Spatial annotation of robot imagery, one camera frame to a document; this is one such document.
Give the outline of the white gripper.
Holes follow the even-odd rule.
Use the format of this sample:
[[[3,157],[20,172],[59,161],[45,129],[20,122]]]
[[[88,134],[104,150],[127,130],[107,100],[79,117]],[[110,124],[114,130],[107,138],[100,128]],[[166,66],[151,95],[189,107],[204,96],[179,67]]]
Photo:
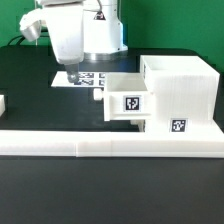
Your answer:
[[[46,7],[45,21],[57,62],[66,65],[68,81],[77,83],[79,81],[77,63],[84,58],[83,7]]]

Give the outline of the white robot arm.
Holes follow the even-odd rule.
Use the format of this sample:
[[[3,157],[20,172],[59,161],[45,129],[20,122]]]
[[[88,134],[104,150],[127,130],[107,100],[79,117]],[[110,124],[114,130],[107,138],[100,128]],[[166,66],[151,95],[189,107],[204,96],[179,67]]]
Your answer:
[[[70,83],[79,80],[84,59],[110,60],[128,51],[119,18],[121,0],[35,0],[40,8],[24,14],[20,32],[37,40],[46,27],[59,64]]]

